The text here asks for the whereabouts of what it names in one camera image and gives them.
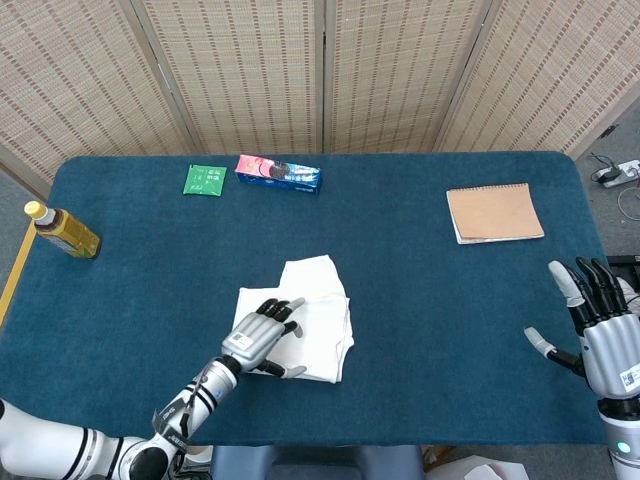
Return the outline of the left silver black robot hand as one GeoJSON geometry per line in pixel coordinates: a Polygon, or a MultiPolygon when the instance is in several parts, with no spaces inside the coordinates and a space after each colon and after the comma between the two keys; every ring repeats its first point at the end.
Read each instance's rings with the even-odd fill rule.
{"type": "Polygon", "coordinates": [[[302,327],[289,317],[305,303],[304,298],[293,301],[269,298],[255,311],[246,315],[222,342],[222,354],[232,357],[241,371],[259,372],[279,378],[295,378],[306,372],[303,365],[284,367],[268,359],[277,343],[293,333],[303,336],[302,327]]]}

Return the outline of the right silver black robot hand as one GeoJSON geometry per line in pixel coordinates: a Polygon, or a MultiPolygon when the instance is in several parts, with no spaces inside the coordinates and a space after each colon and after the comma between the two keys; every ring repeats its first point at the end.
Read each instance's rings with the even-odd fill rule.
{"type": "Polygon", "coordinates": [[[524,334],[546,359],[583,377],[603,399],[640,395],[640,316],[631,310],[618,278],[597,258],[578,257],[574,270],[553,260],[548,269],[563,297],[580,343],[570,354],[529,326],[524,334]]]}

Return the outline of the white T-shirt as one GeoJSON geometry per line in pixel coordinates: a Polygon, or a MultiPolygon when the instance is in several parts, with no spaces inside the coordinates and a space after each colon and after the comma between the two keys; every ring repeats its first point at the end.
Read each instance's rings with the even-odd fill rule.
{"type": "Polygon", "coordinates": [[[279,340],[267,359],[286,369],[304,366],[301,379],[336,384],[342,381],[348,350],[354,345],[349,298],[333,260],[316,256],[287,261],[276,288],[241,288],[233,324],[270,298],[305,302],[289,317],[302,336],[289,333],[279,340]]]}

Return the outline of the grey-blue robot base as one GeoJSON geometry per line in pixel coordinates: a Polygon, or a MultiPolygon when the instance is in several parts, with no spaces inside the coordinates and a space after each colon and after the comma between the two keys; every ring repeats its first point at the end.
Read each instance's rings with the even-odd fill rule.
{"type": "Polygon", "coordinates": [[[425,480],[417,445],[221,446],[213,480],[425,480]]]}

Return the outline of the blue pink cookie box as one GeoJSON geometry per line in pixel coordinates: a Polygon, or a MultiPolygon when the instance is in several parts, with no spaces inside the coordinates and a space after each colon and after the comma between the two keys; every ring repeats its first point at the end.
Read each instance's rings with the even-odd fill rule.
{"type": "Polygon", "coordinates": [[[317,193],[322,170],[264,157],[240,155],[235,173],[242,183],[317,193]]]}

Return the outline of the green sachet packet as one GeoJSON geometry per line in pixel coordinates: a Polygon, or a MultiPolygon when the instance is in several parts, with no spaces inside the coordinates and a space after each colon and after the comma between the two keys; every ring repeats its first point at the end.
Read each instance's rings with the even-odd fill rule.
{"type": "Polygon", "coordinates": [[[226,167],[190,164],[183,194],[219,197],[223,191],[226,172],[226,167]]]}

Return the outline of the white power strip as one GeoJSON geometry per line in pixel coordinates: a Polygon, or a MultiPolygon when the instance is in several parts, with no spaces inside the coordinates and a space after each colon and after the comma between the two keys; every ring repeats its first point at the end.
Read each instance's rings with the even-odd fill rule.
{"type": "Polygon", "coordinates": [[[640,180],[640,160],[639,159],[633,159],[627,162],[620,163],[615,168],[618,168],[621,170],[620,176],[613,181],[604,183],[602,185],[604,188],[613,188],[619,185],[633,183],[640,180]]]}

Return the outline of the brown spiral notebook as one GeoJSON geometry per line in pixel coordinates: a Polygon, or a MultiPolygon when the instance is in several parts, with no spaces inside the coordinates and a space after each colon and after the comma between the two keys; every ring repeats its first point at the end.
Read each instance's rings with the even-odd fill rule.
{"type": "Polygon", "coordinates": [[[451,189],[446,198],[459,245],[544,237],[527,183],[451,189]]]}

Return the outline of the white paper sheet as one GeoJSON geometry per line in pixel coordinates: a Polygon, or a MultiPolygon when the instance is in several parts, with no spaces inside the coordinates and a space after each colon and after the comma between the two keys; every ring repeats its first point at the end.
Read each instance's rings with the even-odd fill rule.
{"type": "Polygon", "coordinates": [[[426,480],[530,480],[520,463],[469,456],[443,464],[426,474],[426,480]]]}

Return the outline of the yellow-capped tea bottle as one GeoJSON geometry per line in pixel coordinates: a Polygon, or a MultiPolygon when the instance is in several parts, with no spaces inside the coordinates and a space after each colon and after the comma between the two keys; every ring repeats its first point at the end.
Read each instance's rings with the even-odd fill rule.
{"type": "Polygon", "coordinates": [[[24,205],[36,233],[75,258],[94,259],[99,255],[101,239],[67,210],[47,207],[39,201],[24,205]]]}

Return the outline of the woven folding screen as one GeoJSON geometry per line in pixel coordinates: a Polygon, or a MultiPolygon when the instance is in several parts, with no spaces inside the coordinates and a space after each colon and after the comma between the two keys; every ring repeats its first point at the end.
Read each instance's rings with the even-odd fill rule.
{"type": "Polygon", "coordinates": [[[640,103],[640,0],[0,0],[0,172],[556,150],[640,103]]]}

